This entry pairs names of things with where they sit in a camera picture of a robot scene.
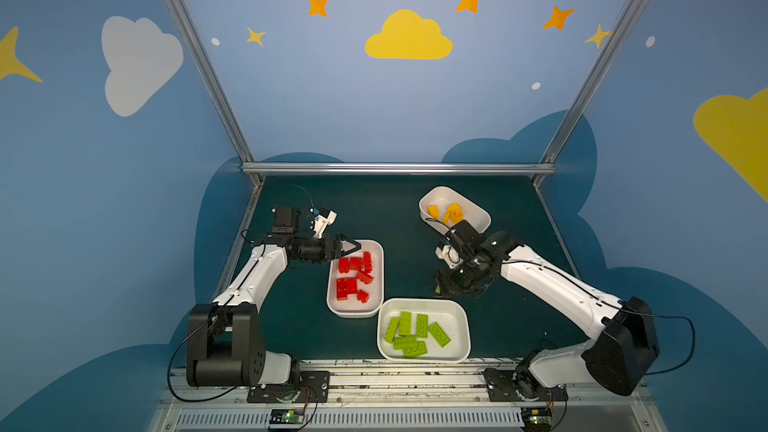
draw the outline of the white cloud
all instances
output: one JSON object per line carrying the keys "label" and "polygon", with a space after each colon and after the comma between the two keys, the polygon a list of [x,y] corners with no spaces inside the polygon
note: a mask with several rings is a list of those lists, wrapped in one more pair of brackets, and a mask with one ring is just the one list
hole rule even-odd
{"label": "white cloud", "polygon": [[101,48],[112,71],[104,91],[114,113],[128,117],[174,76],[184,62],[179,40],[149,19],[114,16],[104,22]]}

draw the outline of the green mat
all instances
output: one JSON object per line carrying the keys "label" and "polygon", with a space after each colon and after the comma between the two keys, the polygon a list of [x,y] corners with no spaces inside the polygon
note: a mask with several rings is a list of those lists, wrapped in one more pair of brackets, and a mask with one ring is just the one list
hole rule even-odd
{"label": "green mat", "polygon": [[[306,188],[316,207],[338,214],[326,233],[368,238],[384,247],[385,300],[432,298],[434,274],[442,263],[435,256],[440,235],[419,217],[418,200],[437,186],[453,188],[488,211],[492,223],[487,233],[506,230],[571,271],[536,191],[524,176],[272,176],[259,197],[248,239],[272,226],[275,191],[285,184]],[[281,190],[277,204],[302,212],[310,208],[306,194],[295,187]],[[304,226],[306,215],[302,220]],[[237,271],[249,254],[246,244]],[[292,262],[277,278],[260,312],[267,348],[299,359],[381,358],[377,316],[340,318],[328,309],[328,272],[327,264]],[[478,299],[454,300],[469,319],[470,357],[522,357],[544,338],[559,347],[586,340],[565,316],[503,279]]]}

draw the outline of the white plastic tray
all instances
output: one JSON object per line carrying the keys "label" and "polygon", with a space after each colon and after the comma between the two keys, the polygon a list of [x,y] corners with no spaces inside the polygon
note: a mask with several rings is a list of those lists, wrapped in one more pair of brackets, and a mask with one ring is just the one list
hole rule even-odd
{"label": "white plastic tray", "polygon": [[[416,333],[416,315],[427,314],[429,324],[437,322],[440,328],[451,339],[441,348],[432,334],[427,332],[427,338],[419,341],[427,342],[427,353],[415,359],[406,359],[402,356],[402,350],[395,350],[392,344],[384,341],[389,322],[394,317],[399,317],[400,312],[411,312],[411,333]],[[396,362],[434,362],[438,364],[458,364],[469,357],[472,342],[469,340],[469,322],[467,314],[461,305],[454,301],[436,298],[390,298],[384,302],[379,311],[379,326],[376,335],[379,352]]]}
{"label": "white plastic tray", "polygon": [[371,277],[373,282],[365,285],[362,281],[357,281],[358,289],[368,292],[371,296],[367,303],[357,300],[357,297],[351,295],[347,300],[336,300],[336,279],[342,277],[355,277],[357,272],[350,271],[348,274],[339,273],[339,261],[331,261],[330,273],[328,274],[328,294],[326,303],[331,312],[344,318],[368,318],[376,315],[376,312],[384,303],[384,248],[375,240],[357,239],[362,248],[354,254],[347,257],[362,257],[364,252],[371,253],[371,262],[373,271]]}
{"label": "white plastic tray", "polygon": [[[442,224],[442,218],[445,216],[448,206],[453,203],[458,204],[458,206],[462,208],[464,219],[469,222],[476,231],[483,233],[491,226],[491,216],[483,208],[450,187],[440,186],[430,190],[426,196],[423,196],[422,199],[418,201],[418,211],[424,222],[429,224],[437,232],[445,234],[448,231],[448,227]],[[427,212],[427,207],[429,206],[437,206],[439,212],[437,220],[439,220],[440,223],[434,222],[433,220],[427,220],[427,218],[432,217]]]}

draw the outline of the yellow cloud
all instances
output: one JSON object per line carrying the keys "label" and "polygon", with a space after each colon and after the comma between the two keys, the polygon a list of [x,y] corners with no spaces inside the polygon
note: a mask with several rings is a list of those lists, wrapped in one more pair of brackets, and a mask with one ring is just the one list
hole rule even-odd
{"label": "yellow cloud", "polygon": [[382,32],[370,36],[366,53],[377,59],[442,59],[453,43],[440,32],[440,25],[423,19],[412,10],[398,10],[384,22]]}
{"label": "yellow cloud", "polygon": [[717,96],[694,115],[702,139],[768,200],[768,89],[751,99]]}

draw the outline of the black mounting plate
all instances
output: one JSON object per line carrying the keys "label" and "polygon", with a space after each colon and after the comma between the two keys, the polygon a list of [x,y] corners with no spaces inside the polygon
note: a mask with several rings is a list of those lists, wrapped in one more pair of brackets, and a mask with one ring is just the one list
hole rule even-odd
{"label": "black mounting plate", "polygon": [[306,401],[306,389],[312,390],[310,402],[325,403],[328,401],[328,383],[331,372],[328,370],[302,371],[298,385],[267,385],[265,388],[256,387],[248,390],[248,402],[251,404],[283,404],[282,399],[291,396],[299,389],[297,395],[290,403],[303,404]]}
{"label": "black mounting plate", "polygon": [[[514,390],[513,376],[514,369],[497,370],[488,368],[483,371],[485,388],[488,391],[488,399],[491,402],[523,402],[523,399],[521,399]],[[568,392],[566,391],[565,386],[563,386],[563,388],[545,388],[544,390],[552,392],[552,400],[555,402],[564,402],[568,400]],[[536,401],[546,402],[547,400],[549,400],[549,396],[545,399]]]}

